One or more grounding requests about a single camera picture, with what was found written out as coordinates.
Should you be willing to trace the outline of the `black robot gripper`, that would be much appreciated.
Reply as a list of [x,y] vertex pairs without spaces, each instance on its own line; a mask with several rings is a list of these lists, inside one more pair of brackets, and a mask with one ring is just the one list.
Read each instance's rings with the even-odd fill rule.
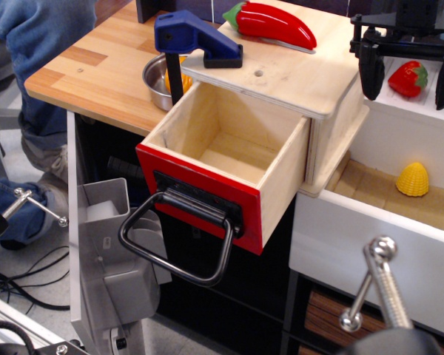
[[444,109],[444,1],[374,1],[351,18],[350,51],[359,59],[363,94],[375,101],[385,77],[384,57],[442,61],[436,110]]

